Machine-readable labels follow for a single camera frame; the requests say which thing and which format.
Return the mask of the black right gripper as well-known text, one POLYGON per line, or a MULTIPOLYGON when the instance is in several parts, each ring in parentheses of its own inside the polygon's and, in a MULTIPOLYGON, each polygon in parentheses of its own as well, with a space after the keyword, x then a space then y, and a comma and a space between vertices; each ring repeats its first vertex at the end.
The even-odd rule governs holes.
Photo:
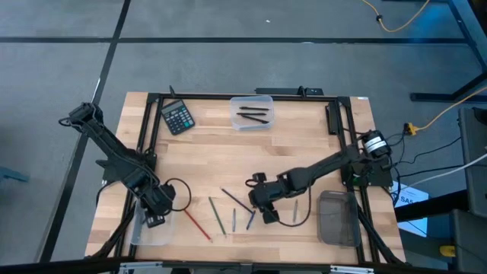
POLYGON ((279 180, 266 182, 264 173, 256 173, 247 180, 250 204, 262 214, 265 224, 279 222, 280 217, 273 202, 284 197, 284 189, 279 180))

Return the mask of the dark purple pencil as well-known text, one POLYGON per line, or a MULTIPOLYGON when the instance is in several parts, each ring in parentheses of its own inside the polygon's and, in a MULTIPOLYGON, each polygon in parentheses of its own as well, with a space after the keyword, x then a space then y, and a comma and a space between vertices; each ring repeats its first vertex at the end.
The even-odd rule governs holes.
POLYGON ((244 205, 239 199, 237 199, 235 196, 233 196, 231 193, 229 193, 226 189, 224 188, 220 188, 220 190, 226 194, 227 196, 229 196, 232 200, 234 200, 239 206, 241 206, 242 208, 246 209, 249 213, 255 213, 255 211, 253 211, 251 208, 249 208, 248 206, 244 205))

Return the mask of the green pencil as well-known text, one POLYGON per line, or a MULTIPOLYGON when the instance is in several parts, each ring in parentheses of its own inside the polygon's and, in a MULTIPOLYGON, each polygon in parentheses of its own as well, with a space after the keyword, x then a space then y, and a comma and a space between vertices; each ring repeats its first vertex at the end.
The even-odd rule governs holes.
POLYGON ((208 201, 209 201, 209 203, 210 203, 210 206, 212 207, 212 211, 214 212, 214 215, 215 215, 215 218, 216 218, 216 220, 217 220, 218 226, 219 226, 219 228, 221 229, 221 233, 224 235, 224 237, 227 237, 226 230, 224 229, 224 225, 223 225, 223 223, 222 223, 222 221, 221 221, 221 218, 220 218, 220 216, 219 216, 219 214, 218 214, 218 211, 217 211, 217 209, 216 209, 216 207, 215 207, 215 204, 214 204, 214 202, 213 202, 212 197, 210 197, 210 196, 209 196, 209 197, 208 197, 208 201))

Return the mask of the red pencil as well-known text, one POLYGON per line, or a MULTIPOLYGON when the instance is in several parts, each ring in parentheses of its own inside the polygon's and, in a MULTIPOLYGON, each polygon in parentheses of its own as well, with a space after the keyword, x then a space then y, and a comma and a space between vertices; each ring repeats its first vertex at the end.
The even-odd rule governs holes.
POLYGON ((191 222, 198 228, 198 230, 203 234, 203 236, 207 239, 207 241, 212 243, 212 238, 209 234, 202 228, 202 226, 194 219, 194 217, 189 213, 187 209, 184 210, 186 216, 191 220, 191 222))

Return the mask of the smoky grey plastic bin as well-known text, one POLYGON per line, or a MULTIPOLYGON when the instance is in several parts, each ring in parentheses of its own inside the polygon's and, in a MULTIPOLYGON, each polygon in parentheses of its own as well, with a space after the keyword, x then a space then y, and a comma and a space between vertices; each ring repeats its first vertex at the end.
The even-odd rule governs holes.
POLYGON ((348 192, 325 190, 317 200, 317 236, 325 244, 358 247, 358 204, 348 192))

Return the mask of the black desk calculator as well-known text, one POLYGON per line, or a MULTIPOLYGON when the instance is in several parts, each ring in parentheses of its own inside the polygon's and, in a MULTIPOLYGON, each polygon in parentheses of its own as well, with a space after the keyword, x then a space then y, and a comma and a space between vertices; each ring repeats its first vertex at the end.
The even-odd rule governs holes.
POLYGON ((164 105, 162 117, 172 135, 179 135, 195 126, 195 120, 182 100, 164 105))

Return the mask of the black rest block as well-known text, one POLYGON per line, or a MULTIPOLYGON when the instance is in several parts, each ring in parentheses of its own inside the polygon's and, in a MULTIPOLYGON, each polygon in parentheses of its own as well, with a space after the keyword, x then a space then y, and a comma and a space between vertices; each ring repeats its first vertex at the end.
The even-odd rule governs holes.
POLYGON ((337 135, 339 133, 337 109, 334 103, 329 103, 325 107, 328 133, 337 135))

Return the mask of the blue floor object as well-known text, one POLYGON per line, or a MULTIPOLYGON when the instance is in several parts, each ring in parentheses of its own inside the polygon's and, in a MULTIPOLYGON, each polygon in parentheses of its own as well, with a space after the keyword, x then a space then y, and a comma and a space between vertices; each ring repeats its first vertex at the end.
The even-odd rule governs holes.
POLYGON ((27 182, 29 180, 29 177, 15 170, 6 167, 0 167, 0 182, 7 179, 27 182))

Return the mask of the white printed paper sheet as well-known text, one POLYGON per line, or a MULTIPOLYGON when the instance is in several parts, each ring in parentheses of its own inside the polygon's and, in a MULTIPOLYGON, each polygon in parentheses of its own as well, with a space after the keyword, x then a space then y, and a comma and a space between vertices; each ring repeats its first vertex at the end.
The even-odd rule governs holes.
MULTIPOLYGON (((390 188, 391 199, 393 200, 393 207, 399 208, 407 206, 415 202, 423 202, 429 199, 426 192, 410 188, 404 184, 401 185, 401 191, 398 191, 398 183, 393 181, 393 186, 390 188)), ((428 236, 428 218, 420 218, 410 221, 399 221, 398 227, 401 230, 408 231, 420 237, 428 236)))

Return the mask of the black slanted beam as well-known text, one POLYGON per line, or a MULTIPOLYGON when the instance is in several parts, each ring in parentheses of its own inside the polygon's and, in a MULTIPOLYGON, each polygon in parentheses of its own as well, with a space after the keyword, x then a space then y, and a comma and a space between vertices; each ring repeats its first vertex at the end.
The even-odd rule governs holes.
POLYGON ((403 222, 447 214, 454 209, 463 211, 469 210, 467 190, 461 190, 433 199, 402 205, 395 208, 395 215, 398 222, 403 222))

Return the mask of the grey cabinet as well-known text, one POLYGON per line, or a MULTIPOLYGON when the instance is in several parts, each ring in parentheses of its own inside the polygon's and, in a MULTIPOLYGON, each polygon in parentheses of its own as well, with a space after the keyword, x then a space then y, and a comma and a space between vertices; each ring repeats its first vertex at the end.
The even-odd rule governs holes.
POLYGON ((465 169, 469 210, 487 218, 487 109, 462 108, 458 114, 464 163, 485 156, 465 169))

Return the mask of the grey box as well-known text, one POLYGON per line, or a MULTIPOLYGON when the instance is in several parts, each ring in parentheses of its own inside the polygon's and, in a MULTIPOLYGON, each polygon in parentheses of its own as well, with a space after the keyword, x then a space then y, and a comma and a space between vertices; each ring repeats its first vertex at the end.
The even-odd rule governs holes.
POLYGON ((455 268, 487 274, 487 218, 454 209, 450 220, 456 247, 455 268))

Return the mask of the silver aluminium rail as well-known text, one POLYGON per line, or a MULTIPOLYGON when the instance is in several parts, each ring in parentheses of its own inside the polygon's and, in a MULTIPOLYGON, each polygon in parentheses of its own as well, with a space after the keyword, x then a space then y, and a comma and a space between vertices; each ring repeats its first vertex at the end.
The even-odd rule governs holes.
POLYGON ((138 269, 154 269, 162 267, 162 261, 126 262, 120 263, 119 274, 133 274, 133 272, 138 269))
POLYGON ((330 272, 332 274, 374 274, 374 270, 372 268, 338 265, 331 265, 330 272))

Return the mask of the black bar bracket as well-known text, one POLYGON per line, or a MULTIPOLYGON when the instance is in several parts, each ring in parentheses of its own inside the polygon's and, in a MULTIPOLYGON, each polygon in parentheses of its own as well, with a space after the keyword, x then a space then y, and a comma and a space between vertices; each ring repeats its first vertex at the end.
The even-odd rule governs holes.
POLYGON ((321 88, 305 88, 303 86, 298 88, 256 88, 254 91, 256 94, 298 95, 301 97, 324 95, 321 88))

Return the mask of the black metal table frame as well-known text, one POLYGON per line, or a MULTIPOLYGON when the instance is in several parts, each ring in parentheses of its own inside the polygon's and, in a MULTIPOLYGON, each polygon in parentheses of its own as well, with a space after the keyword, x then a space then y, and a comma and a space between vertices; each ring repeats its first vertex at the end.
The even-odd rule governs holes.
POLYGON ((326 125, 327 100, 284 97, 274 103, 275 122, 267 130, 238 131, 231 125, 230 97, 225 94, 184 94, 183 101, 195 118, 195 126, 180 135, 170 134, 161 124, 155 139, 155 172, 173 184, 176 196, 176 224, 173 237, 164 246, 132 246, 125 243, 123 255, 137 260, 177 262, 196 268, 203 263, 289 263, 293 267, 313 264, 357 264, 372 261, 379 253, 367 237, 360 247, 325 244, 317 236, 317 198, 325 190, 343 191, 340 172, 319 179, 311 191, 275 204, 280 222, 267 225, 220 188, 249 205, 245 181, 263 172, 269 179, 293 167, 311 165, 350 143, 349 135, 330 135, 326 125), (221 233, 208 197, 212 197, 226 230, 221 233), (294 201, 298 200, 293 224, 294 201), (231 231, 233 208, 236 231, 231 231), (207 241, 186 216, 187 209, 212 238, 207 241))

